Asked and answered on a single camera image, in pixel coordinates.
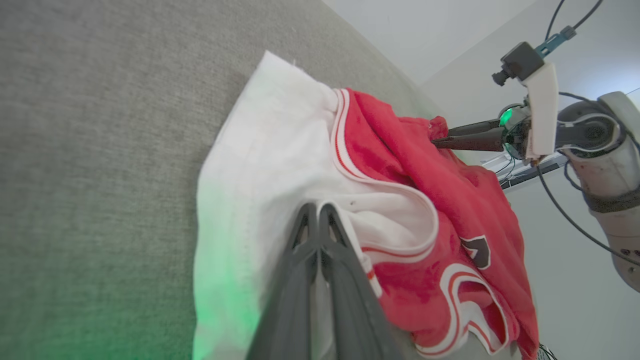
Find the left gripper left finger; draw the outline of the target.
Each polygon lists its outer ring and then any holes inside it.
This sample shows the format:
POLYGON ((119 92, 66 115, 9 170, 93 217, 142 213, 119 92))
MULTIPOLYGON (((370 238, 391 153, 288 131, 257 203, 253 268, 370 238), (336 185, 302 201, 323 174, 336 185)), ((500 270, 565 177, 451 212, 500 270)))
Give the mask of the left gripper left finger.
POLYGON ((317 207, 297 212, 245 360, 312 360, 311 287, 318 271, 317 207))

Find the red and white sports garment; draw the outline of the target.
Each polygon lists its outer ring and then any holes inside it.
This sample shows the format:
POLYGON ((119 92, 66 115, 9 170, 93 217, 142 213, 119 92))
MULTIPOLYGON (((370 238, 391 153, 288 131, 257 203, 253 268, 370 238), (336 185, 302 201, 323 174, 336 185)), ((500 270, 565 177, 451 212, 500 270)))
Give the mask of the red and white sports garment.
POLYGON ((336 208, 388 320, 410 353, 518 346, 536 360, 524 239, 493 171, 432 139, 442 117, 330 88, 266 52, 199 173, 193 360, 241 360, 304 203, 336 208))

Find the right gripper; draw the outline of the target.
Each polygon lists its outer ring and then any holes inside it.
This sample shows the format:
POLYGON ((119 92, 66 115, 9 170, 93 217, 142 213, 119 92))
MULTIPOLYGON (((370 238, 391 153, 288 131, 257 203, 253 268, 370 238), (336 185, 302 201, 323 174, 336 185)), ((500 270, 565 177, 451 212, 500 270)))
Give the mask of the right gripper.
POLYGON ((500 119, 449 129, 446 137, 431 143, 441 150, 480 152, 502 152, 505 146, 517 160, 541 160, 555 153, 559 88, 554 64, 545 63, 522 84, 526 103, 508 105, 500 119))

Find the grey fabric sofa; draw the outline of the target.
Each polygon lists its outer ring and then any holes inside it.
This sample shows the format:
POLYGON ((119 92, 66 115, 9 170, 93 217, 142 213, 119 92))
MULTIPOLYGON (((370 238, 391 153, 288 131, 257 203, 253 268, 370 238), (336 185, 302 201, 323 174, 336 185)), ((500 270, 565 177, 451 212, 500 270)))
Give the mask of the grey fabric sofa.
POLYGON ((322 0, 0 0, 0 360, 190 360, 197 178, 265 51, 440 110, 322 0))

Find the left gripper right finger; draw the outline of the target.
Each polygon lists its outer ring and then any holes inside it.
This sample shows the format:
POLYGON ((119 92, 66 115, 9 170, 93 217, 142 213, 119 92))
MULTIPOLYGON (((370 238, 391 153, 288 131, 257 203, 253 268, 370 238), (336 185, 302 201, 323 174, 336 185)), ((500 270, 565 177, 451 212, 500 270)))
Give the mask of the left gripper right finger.
POLYGON ((338 210, 329 203, 318 215, 318 239, 331 294, 336 360, 403 360, 338 210))

